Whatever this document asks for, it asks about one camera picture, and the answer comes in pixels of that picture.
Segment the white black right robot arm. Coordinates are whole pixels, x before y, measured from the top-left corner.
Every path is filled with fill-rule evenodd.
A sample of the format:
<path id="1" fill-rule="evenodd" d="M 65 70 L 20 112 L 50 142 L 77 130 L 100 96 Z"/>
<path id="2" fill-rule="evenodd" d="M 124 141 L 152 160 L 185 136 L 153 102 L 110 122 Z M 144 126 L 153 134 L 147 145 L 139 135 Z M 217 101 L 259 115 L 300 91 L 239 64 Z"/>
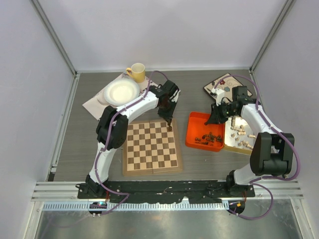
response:
<path id="1" fill-rule="evenodd" d="M 224 100 L 222 89 L 213 88 L 210 94 L 215 102 L 211 105 L 211 115 L 206 124 L 222 124 L 229 118 L 241 117 L 256 136 L 249 164 L 231 171 L 226 177 L 224 190 L 229 196 L 238 196 L 262 178 L 282 180 L 291 172 L 294 136 L 272 125 L 258 99 L 248 96 L 247 87 L 235 87 L 229 102 Z"/>

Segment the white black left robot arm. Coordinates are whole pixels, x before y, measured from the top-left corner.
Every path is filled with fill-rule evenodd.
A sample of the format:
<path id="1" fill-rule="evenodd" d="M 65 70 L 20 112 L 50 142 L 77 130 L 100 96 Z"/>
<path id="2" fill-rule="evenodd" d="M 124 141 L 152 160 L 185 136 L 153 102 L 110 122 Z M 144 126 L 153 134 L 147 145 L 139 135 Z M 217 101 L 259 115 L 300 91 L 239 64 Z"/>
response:
<path id="1" fill-rule="evenodd" d="M 145 112 L 158 108 L 159 117 L 167 122 L 171 130 L 172 116 L 179 96 L 178 86 L 170 80 L 163 85 L 148 84 L 144 92 L 129 103 L 104 109 L 96 128 L 98 149 L 93 168 L 86 176 L 84 184 L 78 185 L 79 198 L 102 198 L 106 192 L 117 192 L 105 185 L 109 178 L 109 168 L 116 150 L 127 139 L 129 123 Z"/>

